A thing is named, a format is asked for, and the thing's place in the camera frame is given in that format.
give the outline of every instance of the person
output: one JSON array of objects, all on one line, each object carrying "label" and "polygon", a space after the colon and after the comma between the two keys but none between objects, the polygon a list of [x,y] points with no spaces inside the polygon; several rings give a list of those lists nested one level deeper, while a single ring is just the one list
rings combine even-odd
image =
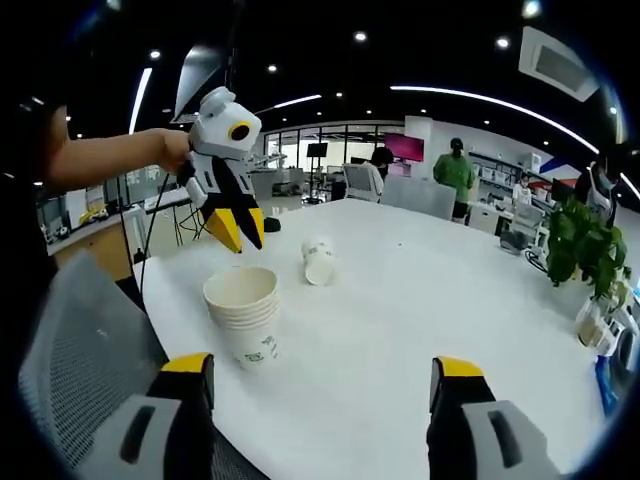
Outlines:
[{"label": "person", "polygon": [[378,147],[373,151],[371,160],[362,164],[365,168],[368,168],[371,171],[371,176],[373,178],[373,188],[378,194],[378,197],[381,197],[384,193],[384,178],[382,177],[382,173],[380,172],[380,170],[381,168],[388,167],[388,163],[386,162],[388,161],[389,157],[385,150],[388,151],[388,154],[391,155],[391,161],[393,162],[393,154],[391,153],[391,150],[386,147]]},{"label": "person", "polygon": [[574,188],[575,198],[587,205],[605,221],[608,228],[613,227],[618,202],[613,190],[620,181],[619,153],[624,146],[615,146],[598,154],[594,162],[582,172]]},{"label": "person", "polygon": [[531,189],[529,188],[529,175],[523,173],[520,182],[513,186],[513,203],[516,202],[531,205]]},{"label": "person", "polygon": [[[57,271],[38,225],[35,203],[38,187],[34,184],[42,182],[50,191],[62,193],[101,184],[152,164],[175,173],[189,152],[185,132],[163,128],[110,138],[71,140],[60,90],[50,88],[51,84],[40,90],[32,86],[22,82],[9,89],[14,94],[11,111],[7,112],[12,121],[0,160],[2,218],[5,225],[18,232],[17,240],[14,235],[1,236],[6,283],[3,303],[20,312],[11,321],[2,322],[3,358],[7,371],[11,372],[5,379],[9,381],[7,388],[3,388],[6,392],[15,392],[16,375],[33,322]],[[50,458],[17,395],[11,395],[10,400],[12,421],[20,425],[12,429],[16,431],[12,448],[32,451],[39,459]],[[55,462],[51,468],[61,471]]]},{"label": "person", "polygon": [[462,140],[451,140],[451,153],[440,155],[433,167],[433,178],[441,185],[456,189],[456,202],[453,206],[453,218],[456,223],[464,223],[469,211],[469,190],[475,182],[471,162],[462,155]]},{"label": "person", "polygon": [[393,152],[387,147],[378,147],[371,155],[371,164],[378,169],[382,180],[389,174],[389,165],[393,163]]}]

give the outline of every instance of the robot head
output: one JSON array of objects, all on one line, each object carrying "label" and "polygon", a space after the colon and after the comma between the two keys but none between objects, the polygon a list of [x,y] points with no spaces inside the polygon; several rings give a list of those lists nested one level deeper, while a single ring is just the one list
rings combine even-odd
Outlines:
[{"label": "robot head", "polygon": [[196,151],[234,160],[242,160],[251,151],[262,122],[235,103],[235,98],[226,87],[218,87],[202,99],[191,130]]}]

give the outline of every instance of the person in green shirt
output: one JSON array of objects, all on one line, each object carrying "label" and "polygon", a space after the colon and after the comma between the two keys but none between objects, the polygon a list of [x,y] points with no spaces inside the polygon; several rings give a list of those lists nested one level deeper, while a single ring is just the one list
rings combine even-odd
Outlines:
[{"label": "person in green shirt", "polygon": [[462,155],[462,140],[451,140],[451,153],[440,155],[433,167],[436,182],[456,189],[456,203],[453,206],[453,218],[456,223],[464,223],[469,211],[469,190],[476,177],[471,162]]}]

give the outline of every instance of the led light strip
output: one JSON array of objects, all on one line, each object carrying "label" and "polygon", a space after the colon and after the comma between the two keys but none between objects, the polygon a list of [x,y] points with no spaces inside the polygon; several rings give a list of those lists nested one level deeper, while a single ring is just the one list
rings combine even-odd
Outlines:
[{"label": "led light strip", "polygon": [[131,112],[131,122],[129,123],[129,135],[131,135],[136,129],[138,112],[140,111],[140,105],[142,104],[144,91],[147,89],[147,83],[149,83],[149,77],[151,77],[152,71],[153,71],[153,68],[145,68],[142,71],[142,76],[140,77],[140,84],[138,85],[138,93],[136,93],[136,101],[133,103],[133,111]]},{"label": "led light strip", "polygon": [[289,102],[279,103],[278,105],[274,105],[270,108],[265,108],[264,110],[260,110],[259,112],[254,112],[255,115],[259,115],[264,112],[268,112],[269,110],[273,110],[275,108],[288,107],[289,105],[295,105],[296,103],[308,102],[309,100],[317,100],[318,98],[322,98],[322,95],[309,95],[308,97],[297,98],[295,100],[291,100]]},{"label": "led light strip", "polygon": [[512,110],[516,110],[518,112],[521,112],[521,113],[524,113],[526,115],[529,115],[529,116],[531,116],[531,117],[533,117],[533,118],[535,118],[537,120],[541,120],[541,121],[551,125],[552,127],[557,128],[561,132],[566,133],[567,135],[569,135],[573,139],[575,139],[578,142],[580,142],[581,144],[583,144],[585,147],[587,147],[593,153],[595,153],[595,154],[600,153],[600,151],[595,146],[593,146],[592,144],[587,142],[584,138],[582,138],[577,133],[569,130],[567,127],[564,127],[564,126],[560,125],[558,122],[554,122],[550,118],[547,118],[544,115],[540,115],[539,113],[533,112],[531,110],[528,110],[528,109],[526,109],[524,107],[520,107],[518,105],[514,105],[513,103],[505,102],[503,100],[498,100],[497,98],[486,97],[484,95],[478,95],[476,93],[462,92],[460,90],[450,90],[450,89],[447,89],[447,88],[435,88],[435,87],[393,86],[393,87],[391,87],[391,90],[445,93],[447,95],[458,95],[460,97],[475,98],[476,100],[483,100],[485,102],[495,103],[496,105],[501,105],[503,107],[511,108]]}]

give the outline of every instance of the blue object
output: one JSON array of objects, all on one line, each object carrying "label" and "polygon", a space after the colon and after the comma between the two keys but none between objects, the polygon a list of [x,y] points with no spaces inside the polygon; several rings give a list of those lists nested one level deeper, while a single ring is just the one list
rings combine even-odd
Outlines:
[{"label": "blue object", "polygon": [[611,389],[611,378],[609,377],[609,357],[598,355],[595,365],[596,380],[600,390],[600,400],[605,416],[613,413],[618,405],[618,397]]}]

